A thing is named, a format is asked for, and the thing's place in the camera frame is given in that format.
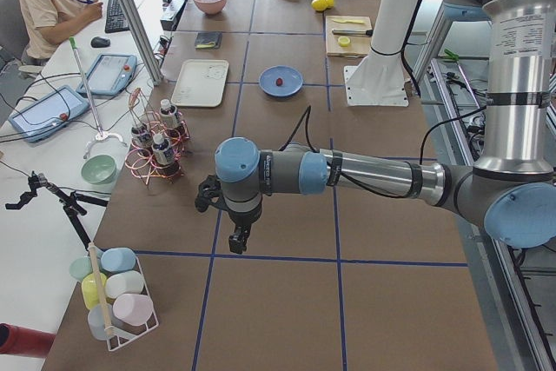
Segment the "blue tray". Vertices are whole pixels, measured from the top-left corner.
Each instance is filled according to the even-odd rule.
[[[281,86],[276,85],[276,80],[282,79]],[[290,97],[299,91],[303,85],[301,73],[287,65],[277,65],[264,70],[259,77],[262,91],[273,97]]]

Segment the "white table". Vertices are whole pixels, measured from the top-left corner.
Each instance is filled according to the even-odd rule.
[[[163,35],[158,20],[162,15],[162,0],[136,0],[136,3],[154,48],[159,36]],[[87,70],[101,53],[134,54],[141,63],[142,59],[131,33],[126,31],[104,34],[104,22],[104,18],[100,19],[75,36],[83,68]],[[94,36],[107,36],[111,45],[104,49],[91,48],[90,39]],[[138,69],[138,76],[129,85],[128,91],[140,87],[142,93],[149,96],[153,87],[149,74],[143,65],[139,65]],[[70,43],[65,42],[45,66],[43,75],[53,76],[71,72],[78,72],[78,68]],[[68,84],[74,89],[80,81],[78,76],[49,80],[52,86]],[[31,87],[26,96],[40,98],[51,91],[52,88],[48,84],[39,82]],[[128,100],[129,94],[124,91],[105,104],[105,99],[97,98],[96,105],[103,128],[121,134],[129,145],[129,113],[110,129],[116,120],[128,111]],[[29,104],[30,102],[23,101],[18,109]],[[78,120],[95,126],[90,111]],[[0,136],[13,133],[15,130],[8,122],[0,128]],[[0,143],[0,150],[4,153],[2,161],[27,174],[31,171],[44,173],[46,178],[58,187],[109,193],[114,187],[114,182],[103,186],[91,186],[81,178],[81,167],[85,162],[85,145],[94,139],[95,134],[95,129],[83,123],[72,123],[36,144],[25,141]],[[116,139],[109,139],[96,143],[90,155],[111,155],[116,159],[120,170],[128,150],[127,146],[124,147]],[[17,202],[24,191],[29,191],[27,178],[23,174],[1,164],[0,184],[2,205],[6,202]],[[103,217],[104,208],[88,203],[83,203],[83,207],[87,209],[88,214],[79,218],[92,239]],[[73,260],[85,254],[83,244],[63,212],[63,205],[45,188],[39,189],[38,197],[21,210],[6,210],[2,207],[0,224],[0,322],[55,333],[76,284],[68,272],[69,266]],[[40,359],[0,355],[0,369],[32,371],[40,369],[42,364],[43,360]]]

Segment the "wooden handle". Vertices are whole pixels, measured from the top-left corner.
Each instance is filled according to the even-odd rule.
[[[96,258],[96,246],[93,242],[89,244],[88,250],[90,263],[93,267],[93,276],[95,277],[96,293],[98,295],[98,300],[101,304],[101,310],[103,312],[104,331],[106,332],[106,335],[111,338],[114,336],[114,329],[112,328],[112,320],[110,319],[108,303],[106,302],[106,294],[104,293],[101,270],[98,268],[98,258]]]

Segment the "brown tabletop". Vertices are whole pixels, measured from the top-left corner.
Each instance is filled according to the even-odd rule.
[[[370,16],[380,0],[336,0],[326,13]],[[199,30],[223,32],[219,50],[195,51]],[[44,370],[229,371],[496,369],[454,218],[419,201],[356,189],[265,197],[248,252],[228,251],[233,223],[200,214],[198,184],[231,136],[278,149],[311,105],[313,145],[417,159],[427,123],[416,97],[407,108],[348,107],[343,66],[326,57],[324,18],[310,0],[228,0],[204,16],[189,3],[162,67],[172,94],[182,62],[229,61],[222,104],[182,109],[191,132],[185,175],[149,187],[123,170],[96,234],[100,248],[139,254],[160,327],[109,353],[94,340],[76,287]],[[304,77],[288,99],[265,95],[267,67]],[[295,140],[305,142],[304,134]],[[427,147],[428,161],[434,150]]]

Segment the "red cylinder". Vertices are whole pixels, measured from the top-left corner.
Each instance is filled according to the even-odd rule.
[[[0,323],[0,354],[46,358],[56,335]]]

